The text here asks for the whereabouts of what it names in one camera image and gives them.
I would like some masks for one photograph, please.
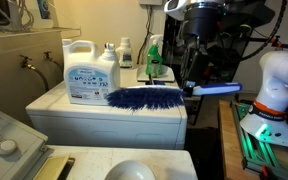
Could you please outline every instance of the bottle label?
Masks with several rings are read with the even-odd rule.
[[[48,9],[47,0],[37,0],[38,8],[42,19],[51,19],[51,12]]]
[[[70,96],[82,100],[100,101],[107,99],[110,93],[108,76],[89,68],[78,68],[69,71],[68,82]]]
[[[131,68],[133,66],[132,55],[129,53],[123,53],[122,61],[120,62],[120,66],[122,68]]]

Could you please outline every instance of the white bowl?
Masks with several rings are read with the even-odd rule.
[[[114,166],[106,175],[105,180],[155,180],[155,176],[145,164],[127,160]]]

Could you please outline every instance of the white appliance top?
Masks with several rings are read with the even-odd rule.
[[[121,69],[121,86],[130,87],[143,85],[143,82],[137,82],[136,72],[136,69]],[[167,85],[177,86],[177,83],[167,83]],[[187,118],[184,106],[165,110],[143,109],[133,112],[132,110],[113,108],[110,106],[71,104],[66,93],[64,82],[61,82],[56,87],[28,105],[26,107],[26,111],[30,115],[35,116],[115,119],[121,121],[175,124],[179,124],[183,118]]]
[[[118,163],[136,160],[147,165],[157,180],[197,180],[190,154],[183,150],[48,146],[49,157],[70,155],[75,163],[67,180],[105,179]]]
[[[136,160],[147,165],[156,179],[197,180],[187,151],[46,146],[46,141],[45,135],[0,111],[0,179],[58,177],[70,158],[74,163],[65,179],[104,179],[116,164]]]

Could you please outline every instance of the bottle cap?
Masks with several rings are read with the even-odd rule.
[[[69,45],[72,42],[73,42],[72,39],[62,39],[62,45],[63,46]]]
[[[155,34],[150,39],[153,39],[153,45],[158,45],[158,41],[163,42],[163,34]]]
[[[121,38],[121,46],[124,48],[130,48],[131,47],[130,38],[129,37],[122,37]]]

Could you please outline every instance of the white plastic bottle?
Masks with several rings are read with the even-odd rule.
[[[88,47],[90,51],[76,52],[77,47]],[[107,105],[107,95],[120,87],[114,47],[105,48],[100,57],[97,51],[92,41],[63,45],[64,82],[73,104]]]
[[[132,68],[132,48],[130,44],[130,38],[122,37],[120,47],[116,49],[119,54],[119,63],[121,68]]]
[[[54,22],[52,20],[51,12],[49,10],[48,0],[26,0],[25,4],[27,9],[34,16],[33,28],[53,28]],[[24,13],[22,22],[27,22],[28,18],[28,15]]]

